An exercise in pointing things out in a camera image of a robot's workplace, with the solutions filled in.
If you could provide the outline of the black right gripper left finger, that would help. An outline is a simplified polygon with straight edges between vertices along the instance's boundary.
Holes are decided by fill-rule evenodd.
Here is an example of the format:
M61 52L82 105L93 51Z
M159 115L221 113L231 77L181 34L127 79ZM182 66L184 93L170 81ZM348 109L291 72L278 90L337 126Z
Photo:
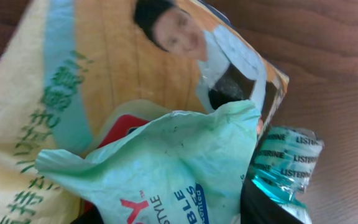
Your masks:
M92 207L70 224L104 224L104 222L98 209Z

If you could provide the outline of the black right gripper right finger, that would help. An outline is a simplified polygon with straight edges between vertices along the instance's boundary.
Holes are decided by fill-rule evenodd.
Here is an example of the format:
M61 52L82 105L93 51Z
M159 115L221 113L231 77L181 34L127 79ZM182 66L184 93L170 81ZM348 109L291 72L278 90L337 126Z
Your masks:
M260 190L250 179L245 179L241 192L241 224L302 224Z

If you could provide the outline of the blue Listerine mouthwash bottle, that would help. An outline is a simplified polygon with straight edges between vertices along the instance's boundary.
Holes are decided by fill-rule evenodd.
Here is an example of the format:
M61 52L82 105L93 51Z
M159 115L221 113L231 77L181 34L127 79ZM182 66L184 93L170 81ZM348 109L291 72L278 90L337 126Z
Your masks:
M253 183L284 211L312 224L307 206L296 194L305 192L324 141L309 129L274 126L258 147L250 166Z

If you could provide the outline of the teal wet wipes pack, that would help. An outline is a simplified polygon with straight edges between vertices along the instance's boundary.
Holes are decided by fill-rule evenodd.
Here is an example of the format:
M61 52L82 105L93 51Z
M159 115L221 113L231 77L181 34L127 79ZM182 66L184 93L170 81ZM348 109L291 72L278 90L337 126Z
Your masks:
M93 203L105 223L238 223L260 111L174 111L82 158L42 150L40 174Z

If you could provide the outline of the orange white snack bag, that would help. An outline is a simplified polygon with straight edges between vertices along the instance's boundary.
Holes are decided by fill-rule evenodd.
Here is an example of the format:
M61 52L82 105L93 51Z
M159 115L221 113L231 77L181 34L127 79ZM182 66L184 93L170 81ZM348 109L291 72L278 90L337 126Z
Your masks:
M288 77L201 1L177 1L206 31L210 60L158 49L134 1L32 1L0 59L0 223L70 223L95 205L35 167L44 150L79 157L174 111L249 100L268 124Z

